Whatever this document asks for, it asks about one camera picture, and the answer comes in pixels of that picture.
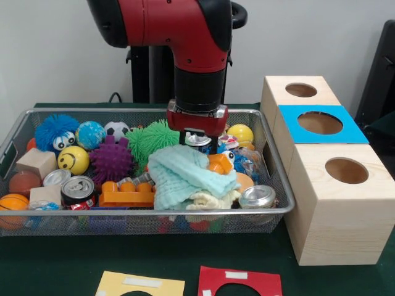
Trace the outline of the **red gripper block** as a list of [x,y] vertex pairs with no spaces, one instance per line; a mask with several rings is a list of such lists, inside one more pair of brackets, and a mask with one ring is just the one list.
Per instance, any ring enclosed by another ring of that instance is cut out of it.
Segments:
[[210,154],[217,154],[218,137],[225,130],[228,110],[219,117],[200,116],[198,114],[176,113],[167,110],[168,125],[171,130],[179,131],[179,144],[185,145],[186,132],[201,133],[211,138]]

